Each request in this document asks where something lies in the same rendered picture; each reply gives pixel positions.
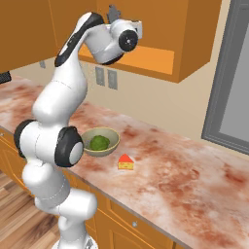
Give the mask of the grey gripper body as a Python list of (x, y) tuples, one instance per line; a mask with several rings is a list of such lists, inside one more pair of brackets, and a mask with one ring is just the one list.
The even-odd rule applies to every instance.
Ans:
[(110, 5), (109, 12), (107, 14), (108, 21), (112, 23), (115, 20), (119, 19), (120, 16), (121, 16), (121, 12), (114, 5)]

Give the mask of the green salad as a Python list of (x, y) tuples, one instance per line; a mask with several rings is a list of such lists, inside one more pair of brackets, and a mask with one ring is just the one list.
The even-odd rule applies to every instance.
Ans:
[(93, 151), (103, 151), (106, 150), (108, 148), (110, 144), (110, 140), (102, 135), (95, 135), (89, 143), (89, 147), (93, 150)]

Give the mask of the grey fridge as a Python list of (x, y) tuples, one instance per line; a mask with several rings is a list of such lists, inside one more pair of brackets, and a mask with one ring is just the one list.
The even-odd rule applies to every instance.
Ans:
[(201, 138), (249, 156), (249, 0), (231, 0)]

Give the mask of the pale green salad bowl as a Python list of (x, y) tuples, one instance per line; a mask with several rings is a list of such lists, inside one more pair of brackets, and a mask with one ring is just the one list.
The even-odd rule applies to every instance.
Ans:
[[(92, 140), (92, 138), (96, 135), (102, 135), (106, 138), (109, 139), (110, 143), (108, 145), (108, 148), (106, 150), (102, 150), (102, 151), (93, 151), (89, 144), (90, 141)], [(108, 155), (110, 155), (111, 153), (113, 153), (121, 140), (121, 136), (113, 129), (110, 127), (94, 127), (91, 128), (89, 130), (87, 130), (86, 132), (84, 132), (82, 134), (82, 139), (84, 141), (84, 145), (85, 145), (85, 153), (92, 156), (92, 157), (106, 157)]]

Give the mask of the yellow cheese wedge red rind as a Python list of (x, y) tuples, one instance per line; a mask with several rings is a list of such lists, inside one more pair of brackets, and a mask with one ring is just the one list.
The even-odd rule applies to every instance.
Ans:
[(127, 154), (122, 154), (118, 161), (118, 169), (132, 170), (133, 167), (134, 161)]

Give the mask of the orange base cabinet run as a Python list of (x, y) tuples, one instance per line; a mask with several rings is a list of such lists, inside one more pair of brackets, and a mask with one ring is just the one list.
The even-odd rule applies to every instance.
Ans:
[(19, 155), (14, 136), (0, 126), (0, 170), (32, 196), (21, 178), (25, 165), (26, 160)]

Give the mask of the orange base cabinet door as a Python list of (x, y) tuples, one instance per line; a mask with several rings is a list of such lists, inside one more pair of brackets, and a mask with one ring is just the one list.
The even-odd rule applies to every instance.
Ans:
[(95, 221), (100, 249), (130, 249), (127, 230), (123, 226), (100, 210), (95, 214)]

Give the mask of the black appliance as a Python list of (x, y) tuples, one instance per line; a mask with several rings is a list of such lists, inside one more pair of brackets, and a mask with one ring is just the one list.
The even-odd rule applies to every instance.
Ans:
[(0, 74), (0, 85), (8, 83), (12, 80), (10, 72), (5, 72)]

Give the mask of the orange drawer front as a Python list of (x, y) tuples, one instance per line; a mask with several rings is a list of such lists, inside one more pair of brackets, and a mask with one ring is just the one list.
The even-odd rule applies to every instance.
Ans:
[(124, 225), (129, 231), (147, 242), (154, 249), (174, 249), (174, 242), (161, 232), (149, 226), (146, 222), (128, 212), (123, 207), (110, 199), (105, 200), (106, 213), (116, 222)]

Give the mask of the orange wall cabinet door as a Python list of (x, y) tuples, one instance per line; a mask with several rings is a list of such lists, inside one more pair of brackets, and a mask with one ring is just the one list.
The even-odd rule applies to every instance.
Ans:
[(55, 52), (49, 0), (0, 0), (0, 73)]
[(96, 10), (96, 0), (49, 0), (56, 46), (60, 49), (78, 19)]

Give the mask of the orange open wall cabinet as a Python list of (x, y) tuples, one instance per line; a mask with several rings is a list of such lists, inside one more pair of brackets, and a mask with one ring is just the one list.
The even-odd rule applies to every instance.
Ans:
[(124, 70), (179, 83), (210, 61), (222, 0), (84, 0), (87, 12), (142, 22), (136, 49), (113, 64)]

